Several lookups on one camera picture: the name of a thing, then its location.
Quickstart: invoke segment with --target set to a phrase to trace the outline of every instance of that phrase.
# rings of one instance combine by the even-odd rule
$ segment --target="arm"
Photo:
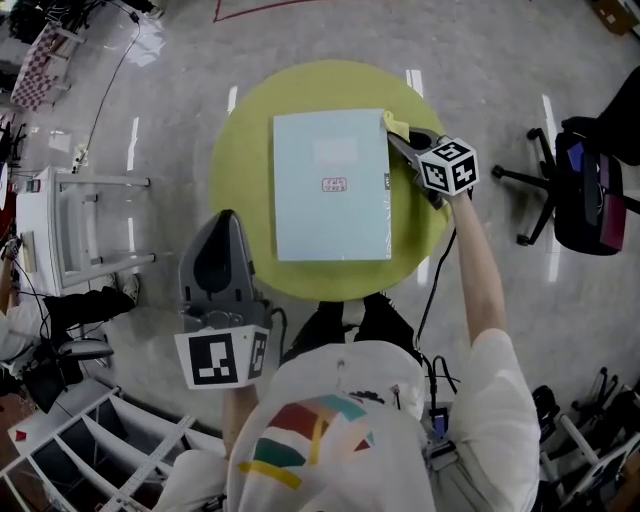
[[[495,509],[530,510],[539,480],[535,405],[504,332],[502,283],[482,225],[467,194],[450,203],[472,346],[451,409],[449,436],[469,474],[484,473],[499,491],[492,500],[499,497],[502,503],[492,504]],[[482,479],[476,484],[483,488]]]
[[[227,460],[240,435],[247,418],[258,405],[258,393],[255,386],[226,389],[224,391],[224,410],[222,418],[222,440],[227,451]]]
[[[13,260],[2,260],[2,274],[0,275],[0,311],[7,314],[9,298],[11,296],[11,263]]]
[[[449,202],[458,233],[464,304],[473,343],[487,329],[506,329],[502,282],[471,199],[462,193]]]

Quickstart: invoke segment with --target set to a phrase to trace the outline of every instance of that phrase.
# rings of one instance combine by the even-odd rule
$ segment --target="table leg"
[[[93,183],[96,185],[128,185],[148,187],[151,185],[149,178],[135,178],[133,176],[106,176],[103,174],[56,174],[58,183]]]
[[[98,277],[113,274],[115,272],[120,272],[122,270],[137,267],[139,265],[144,265],[145,263],[152,263],[155,260],[155,254],[145,254],[144,256],[138,256],[137,258],[129,258],[118,261],[116,263],[100,265],[98,267],[94,267],[83,272],[78,272],[77,274],[73,274],[70,276],[62,276],[62,288],[69,288],[70,286],[84,283],[92,279],[97,279]]]
[[[69,32],[68,30],[65,30],[63,28],[56,27],[54,30],[56,34],[60,34],[61,36],[64,36],[71,41],[75,41],[76,43],[84,44],[87,42],[86,37],[81,37],[78,34],[74,34],[73,32]]]

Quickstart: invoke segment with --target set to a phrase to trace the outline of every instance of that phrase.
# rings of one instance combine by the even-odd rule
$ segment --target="light blue folder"
[[[273,158],[278,260],[391,258],[382,109],[276,116]]]

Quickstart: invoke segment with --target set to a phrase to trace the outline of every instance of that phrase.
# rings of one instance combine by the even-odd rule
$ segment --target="red line on floor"
[[[283,5],[304,4],[304,3],[307,3],[307,2],[317,2],[317,1],[319,1],[319,0],[288,0],[287,2],[280,2],[280,3],[277,3],[277,4],[263,5],[262,7],[256,7],[254,9],[247,9],[246,11],[235,12],[233,14],[229,14],[228,16],[224,16],[222,18],[218,18],[218,12],[220,10],[220,4],[222,3],[222,0],[218,0],[218,6],[216,8],[216,16],[213,19],[213,22],[216,23],[218,21],[228,20],[230,18],[237,18],[238,16],[242,16],[243,14],[250,14],[252,12],[266,11],[267,9],[273,9],[274,7],[282,7]]]

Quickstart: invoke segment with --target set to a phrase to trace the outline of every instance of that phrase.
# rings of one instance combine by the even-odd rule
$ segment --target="gray floor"
[[[223,2],[229,2],[225,15],[234,11],[230,0]],[[529,385],[548,384],[568,403],[588,391],[603,365],[637,378],[640,220],[628,217],[624,252],[611,258],[560,250],[551,233],[522,248],[515,236],[532,227],[540,198],[489,176],[498,162],[537,173],[524,134],[546,127],[542,95],[550,98],[558,124],[570,115],[597,115],[638,64],[636,40],[607,32],[583,0],[327,0],[212,24],[214,12],[215,2],[185,0],[169,3],[158,22],[143,19],[143,35],[115,79],[89,165],[81,170],[124,174],[132,123],[139,118],[131,172],[151,177],[153,186],[125,194],[101,190],[99,246],[105,256],[128,251],[131,218],[135,250],[160,257],[142,269],[141,307],[107,326],[114,367],[91,366],[92,372],[154,406],[219,422],[220,395],[186,389],[172,335],[179,329],[177,262],[210,216],[210,154],[227,116],[229,90],[237,86],[241,101],[280,69],[343,58],[399,77],[420,70],[425,99],[448,133],[477,149],[483,180],[474,203],[502,273],[509,331]],[[71,62],[72,89],[52,111],[29,116],[25,166],[72,165],[73,148],[86,142],[105,87],[135,34],[115,7],[98,15]],[[50,147],[53,131],[71,137],[68,152]],[[637,170],[625,171],[627,190],[637,193],[639,184]],[[451,372],[464,379],[467,340],[456,259],[454,249],[422,348],[429,356],[445,355]],[[427,284],[413,275],[389,290],[412,325],[420,320],[434,270],[432,258]],[[286,309],[291,339],[315,305],[267,292]]]

